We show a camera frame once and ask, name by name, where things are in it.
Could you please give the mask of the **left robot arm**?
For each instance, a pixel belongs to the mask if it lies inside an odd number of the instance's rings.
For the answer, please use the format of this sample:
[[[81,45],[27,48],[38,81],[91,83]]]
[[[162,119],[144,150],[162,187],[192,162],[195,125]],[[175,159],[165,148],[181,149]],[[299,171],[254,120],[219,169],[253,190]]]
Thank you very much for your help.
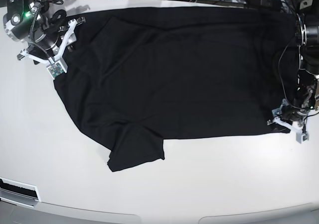
[[[274,116],[274,122],[284,125],[298,122],[300,127],[306,128],[310,111],[319,110],[319,0],[313,0],[311,8],[301,9],[302,0],[290,0],[287,7],[296,16],[298,40],[299,70],[302,77],[299,90],[292,102],[288,98],[288,107]]]

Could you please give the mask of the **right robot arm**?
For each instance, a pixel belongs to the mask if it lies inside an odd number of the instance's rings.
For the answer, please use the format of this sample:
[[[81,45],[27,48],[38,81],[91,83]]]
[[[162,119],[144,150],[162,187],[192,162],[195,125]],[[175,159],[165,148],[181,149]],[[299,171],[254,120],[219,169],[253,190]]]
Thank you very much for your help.
[[[14,41],[26,41],[32,55],[51,58],[61,45],[59,33],[66,29],[66,11],[60,9],[51,17],[47,12],[51,4],[63,3],[64,0],[6,0],[4,31]]]

